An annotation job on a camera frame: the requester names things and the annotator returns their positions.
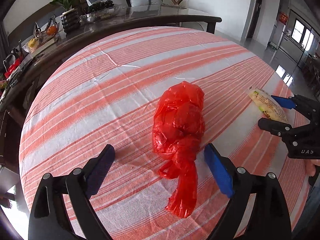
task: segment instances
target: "red sign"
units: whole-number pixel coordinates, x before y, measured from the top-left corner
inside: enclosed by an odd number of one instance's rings
[[[280,21],[281,23],[283,23],[284,25],[287,24],[288,19],[289,19],[289,16],[286,15],[285,13],[281,13],[281,14],[280,14],[279,21]]]

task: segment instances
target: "striped tablecloth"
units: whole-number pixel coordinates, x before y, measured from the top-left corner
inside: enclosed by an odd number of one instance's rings
[[[197,204],[187,219],[164,210],[177,180],[161,179],[164,161],[152,152],[151,130],[159,97],[183,80],[204,91],[205,133],[223,156],[250,173],[274,172],[291,214],[292,228],[304,207],[304,163],[287,158],[279,137],[258,128],[262,113],[246,91],[292,95],[273,69],[247,49],[213,34],[177,27],[148,27],[108,36],[67,60],[45,83],[25,121],[20,175],[31,208],[41,176],[68,174],[96,157],[106,144],[116,160],[91,198],[113,239],[205,239],[228,199],[218,190],[203,151],[196,159]],[[307,120],[286,110],[290,124]],[[241,233],[250,216],[251,197]],[[70,201],[71,223],[83,236]]]

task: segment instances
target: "blue gripper pad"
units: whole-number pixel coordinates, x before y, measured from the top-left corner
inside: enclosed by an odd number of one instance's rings
[[[277,96],[271,96],[277,103],[287,109],[292,109],[296,107],[296,104],[290,98],[282,98]]]
[[[204,160],[209,166],[221,193],[231,198],[235,193],[232,186],[232,177],[209,145],[204,148]]]
[[[96,195],[115,160],[115,149],[112,145],[107,145],[100,153],[101,158],[87,178],[87,190],[85,195],[88,199]]]

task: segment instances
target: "potted plant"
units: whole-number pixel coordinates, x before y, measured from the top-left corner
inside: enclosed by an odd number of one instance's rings
[[[80,27],[78,11],[72,8],[74,0],[51,0],[52,5],[61,5],[65,12],[61,16],[61,22],[65,33],[69,33]]]

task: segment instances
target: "screw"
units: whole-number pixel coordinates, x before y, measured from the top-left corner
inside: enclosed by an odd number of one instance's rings
[[[237,171],[238,171],[240,174],[244,174],[244,173],[245,173],[245,169],[242,168],[242,167],[237,168]]]
[[[268,173],[268,176],[269,176],[269,178],[271,178],[271,179],[275,179],[275,178],[276,178],[275,174],[272,173],[272,172],[269,172],[269,173]]]
[[[48,179],[48,178],[50,178],[50,173],[46,173],[43,175],[43,179]]]
[[[74,175],[79,175],[79,174],[81,173],[81,171],[82,171],[81,168],[75,168],[72,173],[73,173]]]

